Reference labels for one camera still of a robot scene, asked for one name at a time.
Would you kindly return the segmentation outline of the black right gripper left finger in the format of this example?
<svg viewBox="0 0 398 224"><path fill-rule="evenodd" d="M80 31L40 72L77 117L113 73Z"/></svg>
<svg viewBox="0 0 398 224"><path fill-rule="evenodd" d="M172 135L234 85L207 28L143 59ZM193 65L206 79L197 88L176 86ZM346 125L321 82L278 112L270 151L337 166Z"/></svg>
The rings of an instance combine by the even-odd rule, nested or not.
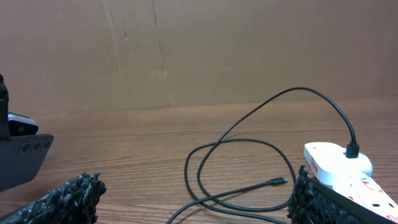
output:
<svg viewBox="0 0 398 224"><path fill-rule="evenodd" d="M106 192L100 174L82 173L43 197L1 217L1 224L93 224Z"/></svg>

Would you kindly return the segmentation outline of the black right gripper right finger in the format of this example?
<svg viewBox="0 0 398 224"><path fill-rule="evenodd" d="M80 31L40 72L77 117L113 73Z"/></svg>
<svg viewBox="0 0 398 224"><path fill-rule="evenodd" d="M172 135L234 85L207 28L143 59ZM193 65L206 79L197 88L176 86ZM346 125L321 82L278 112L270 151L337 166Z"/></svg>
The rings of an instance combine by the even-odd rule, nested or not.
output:
<svg viewBox="0 0 398 224"><path fill-rule="evenodd" d="M287 217L296 224L386 224L386 219L325 187L300 166Z"/></svg>

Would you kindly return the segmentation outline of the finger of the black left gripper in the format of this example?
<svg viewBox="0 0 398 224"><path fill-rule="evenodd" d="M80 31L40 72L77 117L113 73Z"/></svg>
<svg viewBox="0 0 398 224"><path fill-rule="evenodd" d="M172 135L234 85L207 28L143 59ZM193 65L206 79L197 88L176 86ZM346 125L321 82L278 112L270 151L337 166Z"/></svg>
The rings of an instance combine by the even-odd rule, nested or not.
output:
<svg viewBox="0 0 398 224"><path fill-rule="evenodd" d="M7 87L4 83L4 77L1 75L1 140L5 141L10 138L10 132L9 132L9 124L8 124L8 103L9 103L9 92L7 90Z"/></svg>

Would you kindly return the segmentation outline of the blue Galaxy smartphone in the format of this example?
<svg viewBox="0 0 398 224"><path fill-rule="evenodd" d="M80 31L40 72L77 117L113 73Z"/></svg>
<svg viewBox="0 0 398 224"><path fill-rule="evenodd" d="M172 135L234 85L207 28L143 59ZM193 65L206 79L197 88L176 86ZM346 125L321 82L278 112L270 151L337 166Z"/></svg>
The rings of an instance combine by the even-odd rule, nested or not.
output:
<svg viewBox="0 0 398 224"><path fill-rule="evenodd" d="M53 140L51 134L36 134L1 141L1 191L34 179Z"/></svg>

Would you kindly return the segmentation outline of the white charger plug adapter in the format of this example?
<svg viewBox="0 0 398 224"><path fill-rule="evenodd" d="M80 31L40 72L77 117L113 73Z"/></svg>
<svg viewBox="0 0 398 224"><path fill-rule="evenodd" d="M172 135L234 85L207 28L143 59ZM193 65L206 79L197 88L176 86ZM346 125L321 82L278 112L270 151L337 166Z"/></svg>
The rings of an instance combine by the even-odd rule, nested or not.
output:
<svg viewBox="0 0 398 224"><path fill-rule="evenodd" d="M346 157L346 149L330 142L310 142L304 145L303 156L315 177L325 185L335 185L346 177L373 173L369 158L359 153L357 158Z"/></svg>

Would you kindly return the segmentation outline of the white power strip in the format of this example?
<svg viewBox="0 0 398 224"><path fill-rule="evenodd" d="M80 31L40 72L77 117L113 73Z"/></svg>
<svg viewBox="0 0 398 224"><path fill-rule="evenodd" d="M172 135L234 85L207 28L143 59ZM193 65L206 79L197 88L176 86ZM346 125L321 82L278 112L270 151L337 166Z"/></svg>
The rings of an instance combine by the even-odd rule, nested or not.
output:
<svg viewBox="0 0 398 224"><path fill-rule="evenodd" d="M323 185L386 220L397 223L397 204L371 176L346 177L335 185Z"/></svg>

